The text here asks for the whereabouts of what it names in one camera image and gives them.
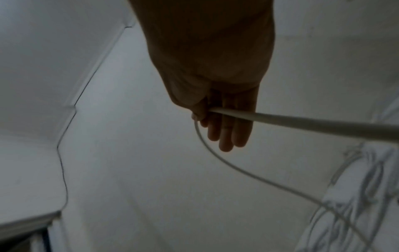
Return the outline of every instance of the white ceiling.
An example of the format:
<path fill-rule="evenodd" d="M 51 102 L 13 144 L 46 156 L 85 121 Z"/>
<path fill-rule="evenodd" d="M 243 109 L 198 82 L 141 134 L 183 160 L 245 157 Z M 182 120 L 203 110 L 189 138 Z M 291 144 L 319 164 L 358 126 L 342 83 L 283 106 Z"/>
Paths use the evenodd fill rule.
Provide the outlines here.
<path fill-rule="evenodd" d="M 0 135 L 56 142 L 77 95 L 132 18 L 125 0 L 0 4 Z M 276 0 L 278 36 L 399 36 L 397 0 Z"/>
<path fill-rule="evenodd" d="M 131 19 L 125 0 L 1 1 L 0 134 L 56 142 Z"/>

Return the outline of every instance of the forearm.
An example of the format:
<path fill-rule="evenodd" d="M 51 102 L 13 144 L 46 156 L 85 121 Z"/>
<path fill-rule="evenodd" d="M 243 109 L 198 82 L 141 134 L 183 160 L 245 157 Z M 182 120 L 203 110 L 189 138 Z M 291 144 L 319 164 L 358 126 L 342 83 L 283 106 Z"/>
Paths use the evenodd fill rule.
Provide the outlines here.
<path fill-rule="evenodd" d="M 260 15 L 272 18 L 272 0 L 130 0 L 147 40 L 182 45 L 206 40 Z"/>

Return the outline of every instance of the hand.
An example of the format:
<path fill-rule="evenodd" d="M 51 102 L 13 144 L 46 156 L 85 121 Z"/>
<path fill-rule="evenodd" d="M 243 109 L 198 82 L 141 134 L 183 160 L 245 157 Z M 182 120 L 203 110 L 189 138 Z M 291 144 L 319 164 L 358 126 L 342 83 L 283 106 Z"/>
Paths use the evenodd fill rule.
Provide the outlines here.
<path fill-rule="evenodd" d="M 172 45 L 147 41 L 172 102 L 190 109 L 192 118 L 208 127 L 208 138 L 229 152 L 246 145 L 252 122 L 208 113 L 208 108 L 255 111 L 274 38 L 272 10 L 265 9 L 205 39 Z"/>

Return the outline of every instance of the white wall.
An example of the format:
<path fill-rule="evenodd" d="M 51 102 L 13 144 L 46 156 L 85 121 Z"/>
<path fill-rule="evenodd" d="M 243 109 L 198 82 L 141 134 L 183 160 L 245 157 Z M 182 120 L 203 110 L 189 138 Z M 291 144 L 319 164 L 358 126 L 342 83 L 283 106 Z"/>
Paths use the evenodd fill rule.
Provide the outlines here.
<path fill-rule="evenodd" d="M 1 138 L 0 167 L 0 224 L 53 213 L 65 203 L 53 147 Z"/>
<path fill-rule="evenodd" d="M 378 94 L 398 81 L 398 42 L 278 37 L 258 111 L 366 121 Z M 60 151 L 71 207 L 95 251 L 295 247 L 314 206 L 210 156 L 190 113 L 169 101 L 138 25 L 126 29 L 77 109 Z M 342 150 L 354 142 L 256 124 L 248 146 L 225 155 L 321 197 Z"/>
<path fill-rule="evenodd" d="M 131 24 L 126 0 L 0 2 L 0 135 L 58 141 L 77 94 Z"/>

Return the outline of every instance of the skin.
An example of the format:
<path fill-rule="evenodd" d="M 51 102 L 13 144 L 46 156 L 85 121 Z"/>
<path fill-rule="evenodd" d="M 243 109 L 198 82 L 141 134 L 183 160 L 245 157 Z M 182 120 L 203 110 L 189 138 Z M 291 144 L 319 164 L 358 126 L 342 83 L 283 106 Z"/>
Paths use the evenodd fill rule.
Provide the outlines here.
<path fill-rule="evenodd" d="M 222 151 L 244 147 L 252 122 L 207 111 L 255 111 L 274 47 L 273 1 L 130 2 L 172 102 L 190 109 Z"/>

